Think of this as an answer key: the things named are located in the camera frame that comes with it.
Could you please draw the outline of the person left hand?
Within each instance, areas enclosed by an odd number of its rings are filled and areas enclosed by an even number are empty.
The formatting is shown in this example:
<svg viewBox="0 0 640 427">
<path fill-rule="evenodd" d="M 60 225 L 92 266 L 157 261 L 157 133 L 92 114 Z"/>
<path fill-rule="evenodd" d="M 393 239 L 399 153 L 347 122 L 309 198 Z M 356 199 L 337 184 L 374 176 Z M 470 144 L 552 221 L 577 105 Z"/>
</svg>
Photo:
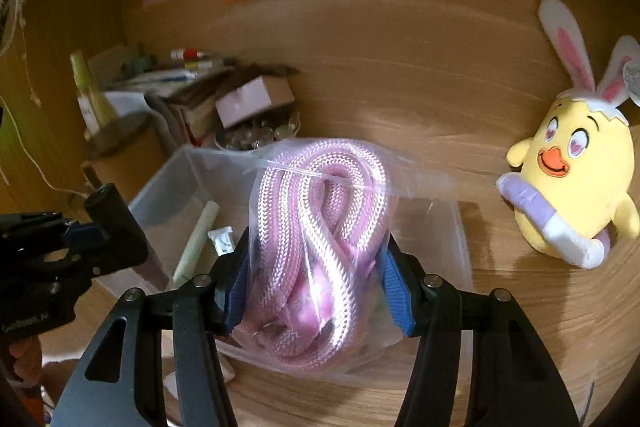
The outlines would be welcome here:
<svg viewBox="0 0 640 427">
<path fill-rule="evenodd" d="M 38 385 L 42 376 L 42 349 L 38 337 L 23 339 L 9 347 L 10 355 L 15 359 L 15 375 L 27 387 Z"/>
</svg>

